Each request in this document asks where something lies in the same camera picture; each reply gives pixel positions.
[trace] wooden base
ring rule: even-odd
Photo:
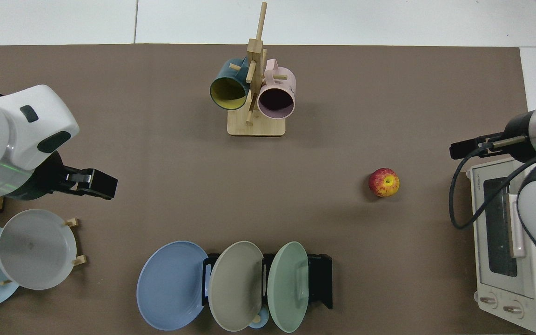
[[[247,116],[251,106],[251,93],[247,95],[245,104],[236,110],[227,111],[227,132],[232,136],[283,136],[285,119],[274,120],[264,116],[257,108],[251,114],[250,123]]]

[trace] blue mug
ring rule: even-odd
[[[210,85],[210,97],[221,108],[236,110],[245,104],[249,84],[245,82],[249,65],[244,59],[229,59]]]

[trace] apple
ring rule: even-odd
[[[378,197],[394,195],[400,187],[398,175],[388,168],[381,168],[369,176],[369,189]]]

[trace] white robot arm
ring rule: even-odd
[[[62,164],[57,148],[79,130],[66,104],[45,85],[0,97],[0,196],[31,200],[61,191],[112,199],[115,178]]]

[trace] toaster oven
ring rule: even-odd
[[[486,195],[522,163],[514,159],[471,167],[473,212]],[[496,195],[474,223],[479,307],[536,332],[536,246],[525,233],[516,210],[517,193],[530,166]]]

